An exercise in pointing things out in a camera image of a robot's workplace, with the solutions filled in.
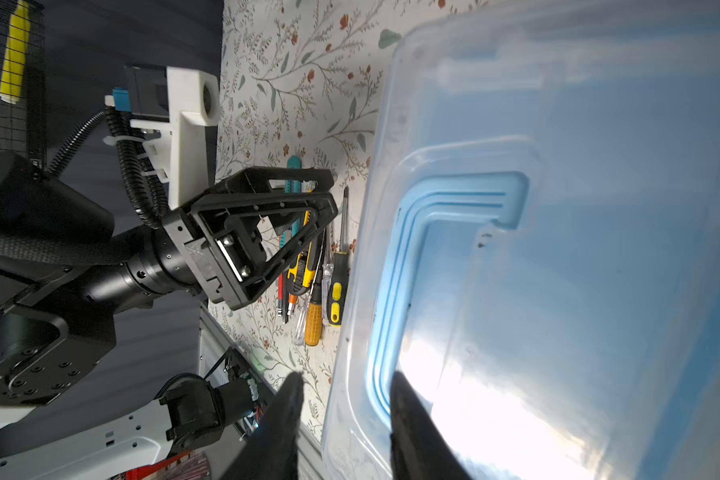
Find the hole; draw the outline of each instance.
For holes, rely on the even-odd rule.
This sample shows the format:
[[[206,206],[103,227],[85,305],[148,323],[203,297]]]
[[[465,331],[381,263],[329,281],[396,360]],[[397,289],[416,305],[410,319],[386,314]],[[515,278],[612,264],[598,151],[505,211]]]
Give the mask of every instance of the hole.
[[[202,106],[206,110],[206,115],[210,115],[212,100],[211,100],[211,91],[208,90],[208,85],[202,86]]]

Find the floral pattern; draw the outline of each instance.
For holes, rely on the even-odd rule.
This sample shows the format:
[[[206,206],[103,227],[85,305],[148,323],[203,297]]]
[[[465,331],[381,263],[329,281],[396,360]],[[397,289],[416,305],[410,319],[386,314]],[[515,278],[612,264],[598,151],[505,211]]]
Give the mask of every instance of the floral pattern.
[[[348,235],[355,253],[372,163],[384,72],[394,44],[413,27],[488,0],[226,0],[216,178],[253,165],[327,168],[334,197],[350,189]],[[333,231],[338,232],[338,222]],[[271,254],[278,238],[259,226]],[[295,321],[276,316],[277,286],[236,312],[210,311],[274,388],[303,372],[302,421],[319,440],[339,329],[315,347],[295,346]]]

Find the blue connector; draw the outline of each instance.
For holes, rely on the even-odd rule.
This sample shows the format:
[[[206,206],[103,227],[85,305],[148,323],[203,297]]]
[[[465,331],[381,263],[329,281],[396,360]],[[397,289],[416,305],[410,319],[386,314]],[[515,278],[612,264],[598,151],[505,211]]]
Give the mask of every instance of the blue connector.
[[[112,96],[115,99],[115,110],[130,111],[130,99],[128,98],[127,90],[124,88],[113,88]]]

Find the transparent plastic bin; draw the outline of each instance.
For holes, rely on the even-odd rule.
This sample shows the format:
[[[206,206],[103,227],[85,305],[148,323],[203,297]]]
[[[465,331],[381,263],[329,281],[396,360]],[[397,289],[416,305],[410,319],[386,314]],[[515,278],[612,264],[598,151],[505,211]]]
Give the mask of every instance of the transparent plastic bin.
[[[720,478],[720,2],[509,2],[384,87],[322,437],[401,370],[474,478]]]

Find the wire mesh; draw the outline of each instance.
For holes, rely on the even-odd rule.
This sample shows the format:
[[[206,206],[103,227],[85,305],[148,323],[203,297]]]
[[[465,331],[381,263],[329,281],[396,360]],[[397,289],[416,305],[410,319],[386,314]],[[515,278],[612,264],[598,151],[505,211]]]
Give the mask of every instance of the wire mesh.
[[[41,4],[0,0],[0,151],[12,150],[41,168],[46,161],[44,38]]]

